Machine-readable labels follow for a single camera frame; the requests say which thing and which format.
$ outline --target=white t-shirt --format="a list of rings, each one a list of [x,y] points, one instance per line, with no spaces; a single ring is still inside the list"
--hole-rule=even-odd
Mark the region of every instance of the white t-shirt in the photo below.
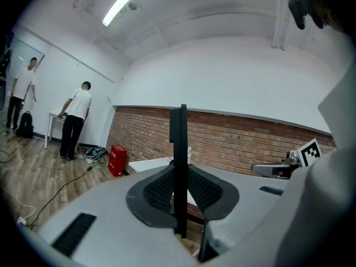
[[[68,115],[76,116],[85,120],[87,110],[90,108],[91,95],[88,90],[79,88],[71,96],[73,101],[69,105]]]
[[[17,79],[15,90],[13,91],[14,97],[24,100],[29,85],[34,85],[34,71],[28,70],[27,66],[21,68],[15,77]]]

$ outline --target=white wall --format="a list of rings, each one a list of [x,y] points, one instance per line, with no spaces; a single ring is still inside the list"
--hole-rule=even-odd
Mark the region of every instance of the white wall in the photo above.
[[[34,131],[45,134],[48,112],[62,108],[71,93],[90,81],[92,103],[80,142],[106,145],[113,114],[107,96],[120,81],[128,64],[88,24],[71,4],[61,0],[34,0],[14,27],[15,36],[44,53],[36,72],[37,103],[29,92],[25,105],[32,103]],[[62,137],[56,121],[53,137]]]
[[[18,24],[113,82],[121,80],[119,76],[128,68],[126,61],[103,40],[100,28],[89,24],[72,4],[33,0]]]
[[[177,44],[134,62],[117,88],[118,106],[227,112],[329,129],[318,104],[337,78],[316,57],[265,39],[220,37]]]

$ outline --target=black backpack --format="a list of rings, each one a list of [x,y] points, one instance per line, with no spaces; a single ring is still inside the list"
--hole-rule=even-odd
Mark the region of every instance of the black backpack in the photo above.
[[[33,137],[32,116],[29,111],[22,114],[16,134],[26,139],[31,139]]]

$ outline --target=brick wall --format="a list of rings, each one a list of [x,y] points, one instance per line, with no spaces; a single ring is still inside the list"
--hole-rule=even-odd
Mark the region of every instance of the brick wall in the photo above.
[[[254,163],[280,162],[290,150],[316,138],[322,153],[335,150],[331,136],[251,118],[188,111],[192,162],[253,175]],[[118,107],[106,148],[120,144],[128,162],[173,156],[169,143],[169,110]]]

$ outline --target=red box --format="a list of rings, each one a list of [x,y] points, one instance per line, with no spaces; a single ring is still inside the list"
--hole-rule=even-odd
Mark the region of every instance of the red box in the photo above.
[[[113,176],[122,175],[123,169],[125,168],[125,161],[126,150],[120,145],[112,145],[108,168]]]

